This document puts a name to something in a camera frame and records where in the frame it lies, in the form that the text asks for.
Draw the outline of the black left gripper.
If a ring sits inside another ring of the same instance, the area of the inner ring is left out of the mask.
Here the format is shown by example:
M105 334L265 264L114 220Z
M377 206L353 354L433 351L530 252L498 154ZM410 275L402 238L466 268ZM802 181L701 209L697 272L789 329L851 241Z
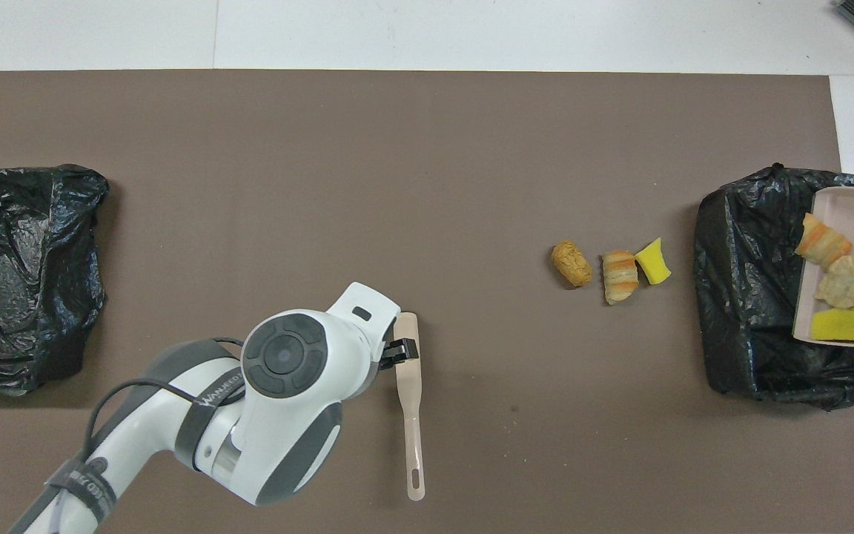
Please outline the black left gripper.
M420 353L416 340L407 337L394 339L384 345L382 357L377 362L377 369L387 371L401 363L418 359L420 359Z

